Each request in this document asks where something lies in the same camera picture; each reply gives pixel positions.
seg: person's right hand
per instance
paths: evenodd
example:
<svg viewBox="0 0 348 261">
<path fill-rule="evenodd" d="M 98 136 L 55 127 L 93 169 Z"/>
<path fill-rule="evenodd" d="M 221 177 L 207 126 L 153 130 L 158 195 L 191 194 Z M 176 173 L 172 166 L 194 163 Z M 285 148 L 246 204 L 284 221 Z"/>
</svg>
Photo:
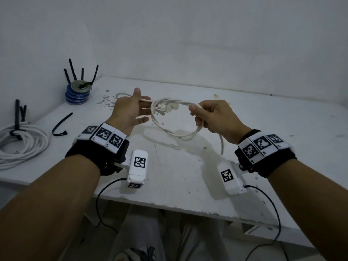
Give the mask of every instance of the person's right hand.
<svg viewBox="0 0 348 261">
<path fill-rule="evenodd" d="M 204 100 L 199 103 L 202 109 L 190 105 L 191 115 L 195 115 L 197 126 L 208 128 L 212 133 L 222 135 L 228 142 L 238 144 L 240 139 L 250 132 L 251 128 L 244 125 L 225 100 Z"/>
</svg>

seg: person's left forearm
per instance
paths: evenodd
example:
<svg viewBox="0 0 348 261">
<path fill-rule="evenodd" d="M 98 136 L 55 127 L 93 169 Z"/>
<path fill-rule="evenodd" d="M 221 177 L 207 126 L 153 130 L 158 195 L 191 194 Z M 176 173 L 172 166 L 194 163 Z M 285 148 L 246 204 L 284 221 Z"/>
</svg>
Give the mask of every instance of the person's left forearm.
<svg viewBox="0 0 348 261">
<path fill-rule="evenodd" d="M 0 212 L 3 260 L 56 260 L 98 184 L 100 171 L 82 155 L 64 158 Z"/>
</svg>

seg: tabletop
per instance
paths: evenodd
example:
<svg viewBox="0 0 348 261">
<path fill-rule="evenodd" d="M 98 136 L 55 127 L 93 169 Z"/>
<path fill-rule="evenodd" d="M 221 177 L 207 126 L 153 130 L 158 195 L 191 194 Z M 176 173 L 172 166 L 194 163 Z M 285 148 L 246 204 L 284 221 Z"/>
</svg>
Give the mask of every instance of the tabletop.
<svg viewBox="0 0 348 261">
<path fill-rule="evenodd" d="M 36 125 L 47 132 L 73 112 L 58 129 L 68 135 L 51 137 L 46 151 L 21 165 L 0 171 L 0 181 L 28 185 L 59 162 L 71 147 L 73 139 L 90 124 L 102 123 L 112 112 L 115 95 L 132 93 L 139 87 L 153 100 L 176 98 L 193 103 L 202 100 L 226 100 L 243 123 L 255 129 L 274 132 L 293 146 L 297 158 L 331 180 L 348 188 L 348 110 L 323 102 L 259 95 L 229 90 L 177 84 L 102 77 L 93 85 L 87 103 L 63 103 Z M 157 114 L 164 127 L 176 132 L 196 129 L 187 106 L 180 105 L 165 115 Z M 237 162 L 236 145 L 225 140 L 220 155 L 220 138 L 202 129 L 193 140 L 182 141 L 167 135 L 150 120 L 136 126 L 128 138 L 127 154 L 135 149 L 149 154 L 147 180 L 140 189 L 127 188 L 117 182 L 108 187 L 102 198 L 180 212 L 194 213 L 246 223 L 277 225 L 274 209 L 257 191 L 229 196 L 220 180 L 217 165 L 223 159 Z M 102 176 L 95 196 L 111 181 L 125 177 L 126 172 Z M 258 186 L 275 203 L 284 227 L 297 228 L 269 182 L 258 174 L 244 174 L 249 185 Z"/>
</svg>

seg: person's leg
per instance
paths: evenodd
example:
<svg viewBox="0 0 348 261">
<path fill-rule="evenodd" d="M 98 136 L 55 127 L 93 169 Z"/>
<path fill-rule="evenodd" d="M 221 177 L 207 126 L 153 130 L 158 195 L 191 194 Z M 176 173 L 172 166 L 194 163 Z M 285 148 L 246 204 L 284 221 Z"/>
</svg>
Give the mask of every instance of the person's leg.
<svg viewBox="0 0 348 261">
<path fill-rule="evenodd" d="M 177 261 L 229 261 L 222 241 L 223 221 L 182 214 Z"/>
<path fill-rule="evenodd" d="M 144 246 L 154 247 L 156 260 L 165 261 L 159 214 L 158 209 L 131 205 L 116 236 L 108 261 L 113 261 L 115 256 L 125 249 L 140 249 Z"/>
</svg>

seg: spool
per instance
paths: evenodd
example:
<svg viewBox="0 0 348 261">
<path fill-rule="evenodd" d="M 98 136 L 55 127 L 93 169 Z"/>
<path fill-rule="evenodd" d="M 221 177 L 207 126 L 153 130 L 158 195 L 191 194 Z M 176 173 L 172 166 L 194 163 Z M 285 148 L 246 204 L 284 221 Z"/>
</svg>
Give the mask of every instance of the spool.
<svg viewBox="0 0 348 261">
<path fill-rule="evenodd" d="M 76 80 L 67 85 L 65 92 L 65 99 L 69 104 L 79 105 L 88 100 L 89 93 L 92 86 L 89 82 L 84 80 Z"/>
</svg>

